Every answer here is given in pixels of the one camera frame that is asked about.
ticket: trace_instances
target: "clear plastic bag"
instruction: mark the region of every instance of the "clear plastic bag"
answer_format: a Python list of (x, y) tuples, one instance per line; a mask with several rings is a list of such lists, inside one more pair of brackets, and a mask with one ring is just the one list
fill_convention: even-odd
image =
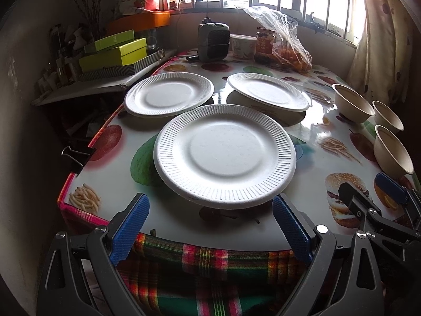
[(297, 38), (298, 24), (289, 21), (285, 14), (268, 7), (248, 7), (245, 12), (264, 28), (275, 31), (272, 64), (287, 66), (296, 71), (309, 71), (312, 68), (312, 57)]

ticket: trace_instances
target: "glass jar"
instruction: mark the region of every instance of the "glass jar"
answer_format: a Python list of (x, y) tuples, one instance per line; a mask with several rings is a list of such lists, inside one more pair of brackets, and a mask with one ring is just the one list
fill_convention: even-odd
[(273, 43), (276, 39), (275, 31), (257, 28), (256, 53), (254, 60), (258, 63), (269, 64), (272, 57)]

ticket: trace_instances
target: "plate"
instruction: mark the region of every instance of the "plate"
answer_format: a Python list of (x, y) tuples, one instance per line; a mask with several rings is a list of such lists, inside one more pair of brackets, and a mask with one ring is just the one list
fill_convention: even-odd
[(289, 135), (270, 117), (217, 104), (172, 119), (157, 137), (154, 163), (167, 186), (187, 200), (243, 209), (282, 192), (296, 156)]
[(236, 73), (228, 83), (240, 94), (269, 106), (304, 112), (310, 105), (299, 90), (277, 78), (259, 73)]
[(178, 115), (205, 103), (213, 90), (210, 80), (195, 73), (161, 73), (132, 87), (124, 106), (130, 114), (140, 117)]

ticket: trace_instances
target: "paper bowl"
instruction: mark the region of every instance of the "paper bowl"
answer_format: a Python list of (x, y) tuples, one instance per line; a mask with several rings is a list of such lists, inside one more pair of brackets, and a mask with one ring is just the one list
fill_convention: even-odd
[(386, 127), (393, 134), (403, 131), (403, 123), (399, 117), (386, 104), (380, 101), (373, 101), (375, 110), (374, 121), (377, 125)]
[(244, 36), (242, 34), (230, 35), (232, 55), (241, 59), (253, 59), (256, 52), (256, 37)]
[(341, 114), (356, 123), (363, 123), (374, 116), (373, 107), (358, 92), (341, 84), (332, 85), (335, 90), (335, 104)]
[(375, 126), (374, 156), (388, 176), (399, 179), (414, 173), (414, 165), (408, 151), (399, 139), (386, 127)]

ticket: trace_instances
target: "beige bowl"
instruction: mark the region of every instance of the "beige bowl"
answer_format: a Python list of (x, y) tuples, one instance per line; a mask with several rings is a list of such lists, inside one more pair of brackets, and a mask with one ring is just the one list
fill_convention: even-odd
[(408, 151), (399, 139), (386, 127), (375, 126), (374, 156), (388, 176), (399, 179), (414, 173), (414, 165)]
[(347, 119), (356, 123), (363, 123), (370, 116), (374, 116), (373, 107), (358, 92), (344, 85), (332, 85), (335, 90), (335, 104)]
[(399, 117), (386, 104), (380, 101), (373, 101), (375, 110), (375, 123), (386, 127), (393, 134), (403, 131), (403, 123)]

